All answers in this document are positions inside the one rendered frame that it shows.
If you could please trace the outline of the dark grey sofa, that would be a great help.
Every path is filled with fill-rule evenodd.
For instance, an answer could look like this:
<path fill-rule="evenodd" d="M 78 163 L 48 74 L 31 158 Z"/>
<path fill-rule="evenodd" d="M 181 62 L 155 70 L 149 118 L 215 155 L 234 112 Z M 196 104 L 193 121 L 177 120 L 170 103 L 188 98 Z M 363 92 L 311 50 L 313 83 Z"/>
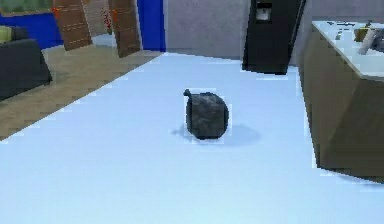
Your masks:
<path fill-rule="evenodd" d="M 12 40 L 0 43 L 0 101 L 52 81 L 38 41 L 26 28 L 8 27 Z"/>

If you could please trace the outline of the yellow-green cushion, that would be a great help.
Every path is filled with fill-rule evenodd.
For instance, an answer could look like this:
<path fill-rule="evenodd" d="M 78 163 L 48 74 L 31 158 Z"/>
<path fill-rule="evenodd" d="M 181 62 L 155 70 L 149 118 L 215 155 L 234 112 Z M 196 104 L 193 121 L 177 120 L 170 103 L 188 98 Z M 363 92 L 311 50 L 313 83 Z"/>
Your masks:
<path fill-rule="evenodd" d="M 12 40 L 12 28 L 0 26 L 0 43 L 10 42 Z"/>

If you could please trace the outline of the framed green wall picture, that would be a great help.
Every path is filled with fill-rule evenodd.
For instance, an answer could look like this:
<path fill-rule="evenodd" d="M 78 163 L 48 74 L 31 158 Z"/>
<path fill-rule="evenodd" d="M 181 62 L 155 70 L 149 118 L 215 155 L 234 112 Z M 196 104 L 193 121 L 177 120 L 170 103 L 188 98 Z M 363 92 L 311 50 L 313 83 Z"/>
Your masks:
<path fill-rule="evenodd" d="M 0 14 L 4 17 L 49 13 L 53 0 L 0 0 Z"/>

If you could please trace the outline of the brown kitchen counter cabinet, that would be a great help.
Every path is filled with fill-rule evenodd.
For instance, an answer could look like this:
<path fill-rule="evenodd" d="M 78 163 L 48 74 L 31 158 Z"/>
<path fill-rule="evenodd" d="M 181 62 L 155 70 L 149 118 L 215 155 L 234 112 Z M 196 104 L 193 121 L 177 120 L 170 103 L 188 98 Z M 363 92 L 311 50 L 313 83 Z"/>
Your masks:
<path fill-rule="evenodd" d="M 360 26 L 314 21 L 299 74 L 316 165 L 384 184 L 384 53 L 358 53 Z"/>

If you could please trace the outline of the black fridge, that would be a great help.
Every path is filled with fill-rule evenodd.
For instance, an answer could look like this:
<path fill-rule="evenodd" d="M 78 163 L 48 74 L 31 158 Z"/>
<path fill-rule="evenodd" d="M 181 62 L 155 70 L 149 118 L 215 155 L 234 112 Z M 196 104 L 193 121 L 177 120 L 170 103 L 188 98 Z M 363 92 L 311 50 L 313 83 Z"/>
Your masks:
<path fill-rule="evenodd" d="M 251 0 L 242 69 L 285 75 L 307 0 Z"/>

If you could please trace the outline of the yellow-brown small container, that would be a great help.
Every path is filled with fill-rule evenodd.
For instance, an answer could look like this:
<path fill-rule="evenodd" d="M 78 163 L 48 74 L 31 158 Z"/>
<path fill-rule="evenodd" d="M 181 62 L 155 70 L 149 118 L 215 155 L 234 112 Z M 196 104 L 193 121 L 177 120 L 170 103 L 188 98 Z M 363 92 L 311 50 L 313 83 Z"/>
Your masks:
<path fill-rule="evenodd" d="M 371 27 L 371 24 L 372 24 L 372 21 L 369 20 L 363 27 L 354 30 L 355 42 L 362 42 L 364 40 L 368 30 Z"/>

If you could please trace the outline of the dark grey pot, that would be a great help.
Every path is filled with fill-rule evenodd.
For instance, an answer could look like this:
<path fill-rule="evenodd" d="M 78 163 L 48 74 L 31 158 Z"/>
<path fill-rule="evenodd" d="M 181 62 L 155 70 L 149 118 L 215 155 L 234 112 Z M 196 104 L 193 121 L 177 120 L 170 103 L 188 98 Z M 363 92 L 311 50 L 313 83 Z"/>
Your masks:
<path fill-rule="evenodd" d="M 384 29 L 376 29 L 371 49 L 384 53 Z"/>

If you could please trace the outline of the dark grey garbage bag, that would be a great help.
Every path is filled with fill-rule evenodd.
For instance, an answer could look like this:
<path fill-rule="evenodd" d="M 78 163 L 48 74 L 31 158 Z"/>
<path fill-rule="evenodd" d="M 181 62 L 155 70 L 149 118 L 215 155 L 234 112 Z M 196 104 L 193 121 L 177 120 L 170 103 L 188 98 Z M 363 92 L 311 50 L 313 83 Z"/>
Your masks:
<path fill-rule="evenodd" d="M 187 130 L 199 140 L 219 139 L 227 130 L 229 109 L 225 101 L 211 92 L 183 93 L 186 105 Z"/>

